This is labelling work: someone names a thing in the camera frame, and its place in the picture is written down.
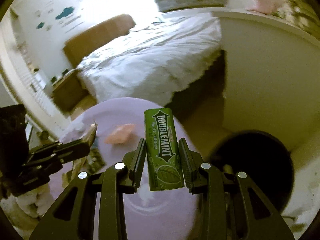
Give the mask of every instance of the black trash can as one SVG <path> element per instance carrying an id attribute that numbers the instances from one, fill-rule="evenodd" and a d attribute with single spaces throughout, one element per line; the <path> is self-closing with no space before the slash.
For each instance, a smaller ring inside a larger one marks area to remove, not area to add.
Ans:
<path id="1" fill-rule="evenodd" d="M 286 207 L 293 188 L 293 166 L 290 152 L 274 136 L 257 130 L 236 133 L 214 149 L 210 161 L 221 171 L 225 164 L 234 173 L 244 171 L 278 211 Z"/>

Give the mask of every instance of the white bedsheet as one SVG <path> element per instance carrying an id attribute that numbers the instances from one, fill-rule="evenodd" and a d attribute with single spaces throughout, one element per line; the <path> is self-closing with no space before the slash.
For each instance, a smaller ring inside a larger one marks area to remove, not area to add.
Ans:
<path id="1" fill-rule="evenodd" d="M 199 79 L 220 55 L 220 22 L 210 14 L 132 29 L 79 64 L 78 76 L 103 102 L 135 97 L 161 106 Z"/>

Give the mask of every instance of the brown headboard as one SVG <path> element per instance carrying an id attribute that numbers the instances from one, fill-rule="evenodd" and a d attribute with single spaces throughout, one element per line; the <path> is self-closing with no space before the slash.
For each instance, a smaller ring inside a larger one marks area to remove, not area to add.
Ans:
<path id="1" fill-rule="evenodd" d="M 63 51 L 76 68 L 84 57 L 115 38 L 127 35 L 135 25 L 128 14 L 115 16 L 72 37 L 66 42 Z"/>

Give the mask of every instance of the round tabletop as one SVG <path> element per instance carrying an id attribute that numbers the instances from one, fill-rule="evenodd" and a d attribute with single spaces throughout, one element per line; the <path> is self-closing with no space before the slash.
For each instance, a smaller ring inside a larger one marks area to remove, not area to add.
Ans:
<path id="1" fill-rule="evenodd" d="M 111 165 L 122 161 L 127 152 L 137 148 L 140 138 L 145 138 L 144 111 L 161 106 L 138 98 L 115 98 L 95 105 L 76 118 L 61 138 L 65 143 L 78 139 L 79 127 L 97 123 L 96 141 L 98 149 L 106 162 L 103 172 Z M 119 125 L 133 123 L 135 137 L 121 145 L 104 143 L 105 138 Z M 196 151 L 188 135 L 177 119 L 174 119 L 177 139 L 184 137 L 191 150 Z M 72 163 L 66 163 L 63 169 L 51 176 L 49 183 L 53 197 L 62 192 L 61 174 L 69 171 Z M 140 187 L 136 194 L 124 194 L 124 214 L 128 239 L 167 239 L 187 238 L 196 217 L 197 196 L 184 188 L 151 192 L 149 189 L 148 165 L 145 161 Z M 98 239 L 98 210 L 96 205 L 94 239 Z"/>

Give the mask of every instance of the silver screw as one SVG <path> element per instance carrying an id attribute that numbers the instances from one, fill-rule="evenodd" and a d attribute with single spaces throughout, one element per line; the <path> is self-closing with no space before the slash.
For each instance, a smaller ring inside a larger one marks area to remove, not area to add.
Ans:
<path id="1" fill-rule="evenodd" d="M 247 174 L 246 174 L 245 172 L 243 172 L 243 171 L 240 171 L 240 172 L 238 173 L 238 176 L 239 176 L 241 179 L 245 179 L 245 178 L 247 177 Z"/>
<path id="2" fill-rule="evenodd" d="M 117 170 L 122 170 L 124 167 L 125 167 L 125 164 L 124 164 L 124 163 L 116 163 L 116 164 L 115 164 L 115 168 L 116 168 Z"/>
<path id="3" fill-rule="evenodd" d="M 79 179 L 84 179 L 84 178 L 86 178 L 87 176 L 88 176 L 88 173 L 86 173 L 85 171 L 80 172 L 80 173 L 78 174 L 78 178 L 79 178 Z"/>
<path id="4" fill-rule="evenodd" d="M 208 170 L 208 169 L 211 168 L 211 165 L 210 165 L 209 163 L 202 163 L 202 164 L 201 164 L 201 167 L 202 167 L 203 169 L 205 169 L 205 170 Z"/>

